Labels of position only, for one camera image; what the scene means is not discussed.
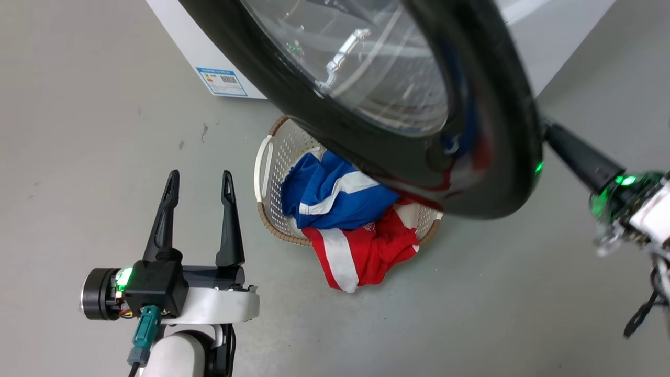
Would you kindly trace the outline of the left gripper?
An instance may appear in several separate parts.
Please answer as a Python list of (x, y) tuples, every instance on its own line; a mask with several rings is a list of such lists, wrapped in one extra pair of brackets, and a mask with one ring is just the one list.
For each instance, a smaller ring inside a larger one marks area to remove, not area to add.
[[(165, 184), (142, 260), (182, 262), (182, 253), (173, 246), (174, 210), (180, 194), (180, 173), (172, 170)], [(221, 203), (224, 207), (217, 267), (184, 267), (189, 284), (186, 303), (179, 317), (163, 315), (167, 325), (236, 324), (259, 315), (260, 296), (256, 286), (245, 288), (245, 253), (233, 177), (222, 175)], [(117, 320), (127, 310), (124, 286), (132, 268), (94, 268), (81, 288), (81, 311), (90, 320)]]

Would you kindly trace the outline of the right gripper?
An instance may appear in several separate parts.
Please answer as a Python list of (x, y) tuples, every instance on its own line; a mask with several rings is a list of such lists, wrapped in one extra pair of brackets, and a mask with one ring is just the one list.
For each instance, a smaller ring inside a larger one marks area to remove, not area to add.
[(625, 168), (556, 121), (544, 121), (544, 140), (589, 190), (597, 222), (597, 255), (615, 253), (623, 243), (668, 257), (668, 173), (625, 174)]

